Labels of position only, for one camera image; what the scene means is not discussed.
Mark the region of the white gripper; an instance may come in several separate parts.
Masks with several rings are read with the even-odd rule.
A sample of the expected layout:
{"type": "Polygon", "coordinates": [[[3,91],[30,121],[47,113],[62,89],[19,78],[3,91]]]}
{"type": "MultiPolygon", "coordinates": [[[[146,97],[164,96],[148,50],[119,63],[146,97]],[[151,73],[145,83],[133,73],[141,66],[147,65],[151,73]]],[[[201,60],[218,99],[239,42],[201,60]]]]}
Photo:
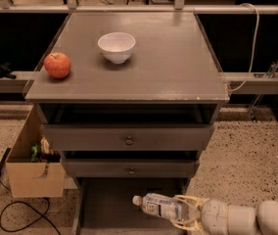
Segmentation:
{"type": "Polygon", "coordinates": [[[189,235],[228,235],[226,203],[187,195],[175,195],[173,199],[181,206],[176,218],[170,221],[174,227],[189,235]]]}

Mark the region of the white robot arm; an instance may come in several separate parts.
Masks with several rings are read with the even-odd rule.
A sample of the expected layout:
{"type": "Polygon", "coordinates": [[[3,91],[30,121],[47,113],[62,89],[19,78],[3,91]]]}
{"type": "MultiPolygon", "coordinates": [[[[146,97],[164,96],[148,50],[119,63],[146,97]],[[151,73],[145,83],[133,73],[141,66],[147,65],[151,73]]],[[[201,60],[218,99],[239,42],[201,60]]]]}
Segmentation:
{"type": "Polygon", "coordinates": [[[230,205],[216,199],[176,195],[175,199],[187,204],[195,217],[171,223],[192,234],[202,235],[278,235],[278,202],[263,201],[256,209],[230,205]]]}

